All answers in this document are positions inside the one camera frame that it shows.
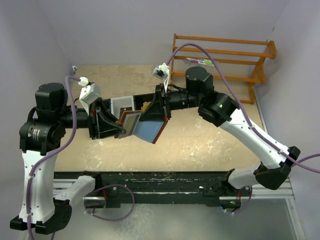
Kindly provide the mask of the gold credit card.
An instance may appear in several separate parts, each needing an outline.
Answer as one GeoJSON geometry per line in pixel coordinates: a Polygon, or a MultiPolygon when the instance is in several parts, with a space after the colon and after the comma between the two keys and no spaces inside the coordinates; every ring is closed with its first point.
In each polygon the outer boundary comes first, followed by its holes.
{"type": "Polygon", "coordinates": [[[127,112],[123,113],[120,122],[125,133],[119,134],[118,139],[123,139],[131,136],[139,122],[141,113],[140,112],[127,112]]]}

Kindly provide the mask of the brown leather card holder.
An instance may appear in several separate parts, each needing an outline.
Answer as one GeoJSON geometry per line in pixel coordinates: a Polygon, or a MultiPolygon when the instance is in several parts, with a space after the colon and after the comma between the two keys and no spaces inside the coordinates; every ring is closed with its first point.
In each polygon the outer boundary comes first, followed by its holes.
{"type": "MultiPolygon", "coordinates": [[[[143,113],[141,110],[130,110],[130,111],[124,111],[123,113],[136,113],[140,112],[143,113]]],[[[121,114],[120,120],[118,120],[116,123],[122,127],[121,118],[123,116],[123,113],[121,114]]],[[[137,138],[151,143],[155,144],[157,140],[159,139],[160,135],[162,134],[165,126],[168,123],[168,119],[165,117],[164,121],[138,121],[138,124],[136,125],[136,128],[132,135],[130,136],[136,136],[137,138]]]]}

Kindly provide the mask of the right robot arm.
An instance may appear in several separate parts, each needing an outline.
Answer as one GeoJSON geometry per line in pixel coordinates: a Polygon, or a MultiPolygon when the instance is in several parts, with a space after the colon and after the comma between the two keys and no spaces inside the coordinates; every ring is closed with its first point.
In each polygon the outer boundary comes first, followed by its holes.
{"type": "Polygon", "coordinates": [[[198,108],[198,114],[207,122],[228,132],[250,149],[260,160],[256,165],[231,169],[224,178],[222,190],[228,196],[241,188],[260,184],[277,190],[289,176],[293,161],[301,151],[276,141],[251,122],[240,104],[225,93],[214,90],[213,76],[203,67],[186,71],[186,87],[170,91],[170,68],[157,65],[152,74],[163,82],[156,86],[151,103],[143,110],[134,131],[138,138],[155,144],[173,110],[198,108]]]}

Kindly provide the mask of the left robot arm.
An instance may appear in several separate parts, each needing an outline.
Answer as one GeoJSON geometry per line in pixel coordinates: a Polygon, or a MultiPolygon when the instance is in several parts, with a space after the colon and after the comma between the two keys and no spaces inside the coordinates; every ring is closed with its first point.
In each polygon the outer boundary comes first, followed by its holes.
{"type": "Polygon", "coordinates": [[[11,229],[30,235],[55,234],[67,226],[83,197],[103,191],[102,175],[85,171],[62,193],[53,194],[57,156],[68,146],[61,142],[67,129],[71,129],[70,140],[78,128],[87,128],[93,139],[99,132],[114,136],[123,131],[105,108],[96,84],[82,84],[79,101],[81,108],[76,107],[71,88],[60,83],[43,84],[35,92],[36,105],[19,130],[24,192],[21,210],[10,221],[11,229]]]}

